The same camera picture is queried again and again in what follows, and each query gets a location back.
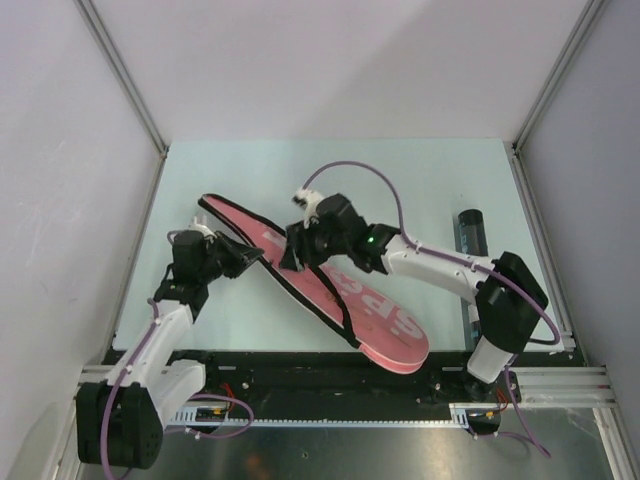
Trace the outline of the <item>pink racket bag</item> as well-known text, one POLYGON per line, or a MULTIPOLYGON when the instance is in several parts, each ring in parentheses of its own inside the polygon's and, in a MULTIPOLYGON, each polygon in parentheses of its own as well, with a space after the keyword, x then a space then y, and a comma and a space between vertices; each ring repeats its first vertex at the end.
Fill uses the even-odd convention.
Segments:
POLYGON ((427 359, 429 340, 412 314, 383 294, 324 264, 302 272, 283 270, 285 230, 217 194, 198 205, 246 245, 264 250, 259 263, 301 306, 377 365, 398 374, 415 372, 427 359))

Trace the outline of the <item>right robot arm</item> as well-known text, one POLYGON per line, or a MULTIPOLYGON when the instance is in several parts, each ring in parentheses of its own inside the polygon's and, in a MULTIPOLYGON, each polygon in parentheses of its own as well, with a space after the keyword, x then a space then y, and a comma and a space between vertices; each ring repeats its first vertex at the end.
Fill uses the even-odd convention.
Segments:
POLYGON ((484 401, 513 357, 531 341, 549 300, 522 258, 499 258, 428 248, 398 227, 369 223, 342 194, 301 188, 292 198, 304 212, 287 226, 281 267, 303 271, 344 256, 361 271, 413 278, 475 306, 481 337, 461 376, 463 393, 484 401))

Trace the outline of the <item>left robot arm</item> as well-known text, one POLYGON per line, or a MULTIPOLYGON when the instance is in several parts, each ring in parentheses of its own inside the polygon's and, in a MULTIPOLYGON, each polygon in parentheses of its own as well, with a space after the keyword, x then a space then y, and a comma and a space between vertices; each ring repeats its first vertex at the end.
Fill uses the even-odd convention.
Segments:
POLYGON ((147 326, 101 380, 82 384, 75 396, 78 457, 108 479, 117 468, 150 468, 177 411, 194 395, 207 400, 219 392, 216 370, 170 357, 194 326, 210 284, 238 278, 264 254, 202 226, 172 232, 169 242, 172 260, 148 300, 147 326))

